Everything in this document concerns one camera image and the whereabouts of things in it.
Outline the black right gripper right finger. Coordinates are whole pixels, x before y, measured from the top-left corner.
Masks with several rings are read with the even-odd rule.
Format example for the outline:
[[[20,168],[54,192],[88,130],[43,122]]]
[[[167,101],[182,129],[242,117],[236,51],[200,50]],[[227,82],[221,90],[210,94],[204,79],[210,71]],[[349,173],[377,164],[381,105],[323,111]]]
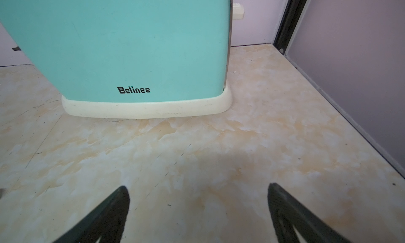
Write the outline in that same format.
[[[296,232],[308,243],[348,243],[277,183],[268,188],[267,201],[279,243],[298,243]]]

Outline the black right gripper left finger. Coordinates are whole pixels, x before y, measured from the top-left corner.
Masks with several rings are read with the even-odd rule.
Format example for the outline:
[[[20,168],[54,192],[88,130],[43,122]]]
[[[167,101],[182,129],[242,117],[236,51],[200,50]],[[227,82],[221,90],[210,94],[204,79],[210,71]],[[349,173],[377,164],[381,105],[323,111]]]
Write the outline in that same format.
[[[130,197],[119,187],[56,243],[119,243],[129,212]]]

